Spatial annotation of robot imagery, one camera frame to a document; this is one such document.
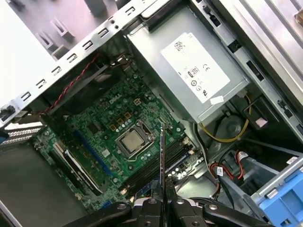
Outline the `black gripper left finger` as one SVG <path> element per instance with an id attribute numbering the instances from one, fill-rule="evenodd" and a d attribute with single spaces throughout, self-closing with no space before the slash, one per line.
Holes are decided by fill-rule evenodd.
<path id="1" fill-rule="evenodd" d="M 133 205 L 115 202 L 86 216 L 88 227 L 162 227 L 164 225 L 164 182 L 154 181 L 150 197 Z"/>

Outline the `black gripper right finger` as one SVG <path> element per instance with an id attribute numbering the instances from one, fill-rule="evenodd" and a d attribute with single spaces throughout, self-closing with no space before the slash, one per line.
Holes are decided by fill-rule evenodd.
<path id="1" fill-rule="evenodd" d="M 166 181 L 169 227 L 270 227 L 269 223 L 216 202 L 201 208 L 179 198 L 173 181 Z"/>

